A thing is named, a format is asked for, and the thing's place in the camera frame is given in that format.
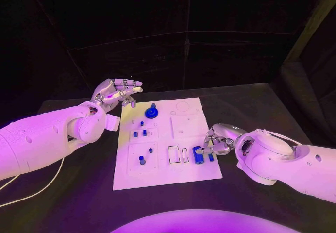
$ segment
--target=blue cylinder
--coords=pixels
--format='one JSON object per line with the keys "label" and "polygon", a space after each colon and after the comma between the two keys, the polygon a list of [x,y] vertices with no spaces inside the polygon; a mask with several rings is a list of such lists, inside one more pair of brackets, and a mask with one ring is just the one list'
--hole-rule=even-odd
{"label": "blue cylinder", "polygon": [[200,146],[193,147],[191,151],[193,151],[193,157],[194,157],[194,163],[196,164],[201,164],[204,162],[204,158],[201,154],[197,154],[194,151],[200,148]]}
{"label": "blue cylinder", "polygon": [[155,108],[155,104],[152,103],[151,104],[151,107],[147,108],[145,112],[144,112],[144,115],[148,119],[154,119],[158,115],[158,111],[157,111],[157,108]]}
{"label": "blue cylinder", "polygon": [[214,159],[213,159],[213,155],[212,155],[212,154],[207,154],[207,156],[209,156],[209,160],[210,160],[210,162],[212,162],[212,161],[214,161]]}
{"label": "blue cylinder", "polygon": [[144,165],[145,164],[145,160],[144,160],[142,156],[138,157],[138,160],[139,160],[139,164]]}

